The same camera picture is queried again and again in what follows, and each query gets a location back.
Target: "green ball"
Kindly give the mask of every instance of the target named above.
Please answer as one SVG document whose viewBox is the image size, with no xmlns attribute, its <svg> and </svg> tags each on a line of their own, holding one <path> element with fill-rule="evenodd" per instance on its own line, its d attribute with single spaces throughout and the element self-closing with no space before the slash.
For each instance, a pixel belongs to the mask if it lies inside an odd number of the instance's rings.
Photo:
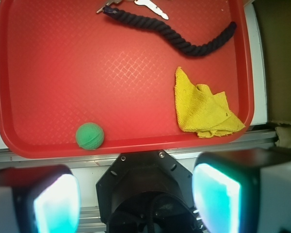
<svg viewBox="0 0 291 233">
<path fill-rule="evenodd" d="M 101 146 L 104 139 L 102 128 L 94 123 L 81 125 L 76 133 L 76 140 L 79 147 L 86 150 L 94 150 Z"/>
</svg>

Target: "bolt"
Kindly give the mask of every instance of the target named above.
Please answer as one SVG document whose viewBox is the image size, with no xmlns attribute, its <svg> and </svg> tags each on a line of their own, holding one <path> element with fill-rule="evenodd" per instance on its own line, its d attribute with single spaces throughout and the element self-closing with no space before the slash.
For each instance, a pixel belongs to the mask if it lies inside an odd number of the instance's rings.
<svg viewBox="0 0 291 233">
<path fill-rule="evenodd" d="M 160 152 L 160 153 L 159 153 L 159 157 L 160 157 L 160 158 L 164 158 L 164 157 L 165 157 L 164 152 Z"/>
</svg>

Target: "key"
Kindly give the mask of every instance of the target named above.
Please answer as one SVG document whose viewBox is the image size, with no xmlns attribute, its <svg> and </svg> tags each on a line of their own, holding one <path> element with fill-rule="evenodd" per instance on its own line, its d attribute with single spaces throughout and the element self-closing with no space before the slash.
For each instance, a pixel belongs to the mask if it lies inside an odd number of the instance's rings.
<svg viewBox="0 0 291 233">
<path fill-rule="evenodd" d="M 139 6 L 146 6 L 151 11 L 161 16 L 163 19 L 166 19 L 166 20 L 169 19 L 168 15 L 165 14 L 157 5 L 151 2 L 151 0 L 135 0 L 134 3 L 136 3 Z"/>
<path fill-rule="evenodd" d="M 96 11 L 96 13 L 100 13 L 103 11 L 103 8 L 105 6 L 110 6 L 112 3 L 115 3 L 115 4 L 119 4 L 122 0 L 107 0 L 106 3 L 99 9 Z"/>
</svg>

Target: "yellow cloth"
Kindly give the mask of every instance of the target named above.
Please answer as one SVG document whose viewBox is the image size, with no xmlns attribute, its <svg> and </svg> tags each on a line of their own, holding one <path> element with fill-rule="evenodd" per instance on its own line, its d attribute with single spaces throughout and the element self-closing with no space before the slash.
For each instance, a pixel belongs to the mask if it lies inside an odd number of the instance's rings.
<svg viewBox="0 0 291 233">
<path fill-rule="evenodd" d="M 233 114 L 225 92 L 213 95 L 205 84 L 194 86 L 181 67 L 176 70 L 175 100 L 178 124 L 201 138 L 238 132 L 245 125 Z"/>
</svg>

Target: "navy rope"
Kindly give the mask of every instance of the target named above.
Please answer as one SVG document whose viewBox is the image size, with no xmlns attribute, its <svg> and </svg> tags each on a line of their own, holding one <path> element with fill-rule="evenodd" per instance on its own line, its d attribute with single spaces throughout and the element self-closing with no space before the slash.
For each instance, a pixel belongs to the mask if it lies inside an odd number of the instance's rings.
<svg viewBox="0 0 291 233">
<path fill-rule="evenodd" d="M 179 33 L 173 30 L 165 22 L 156 18 L 137 16 L 117 8 L 111 8 L 110 6 L 105 6 L 103 8 L 103 13 L 123 24 L 127 24 L 132 27 L 157 31 L 175 48 L 180 50 L 185 55 L 193 57 L 206 56 L 222 47 L 227 41 L 229 41 L 230 38 L 232 38 L 237 27 L 235 22 L 231 22 L 228 27 L 226 27 L 212 41 L 201 46 L 196 46 L 183 39 Z"/>
</svg>

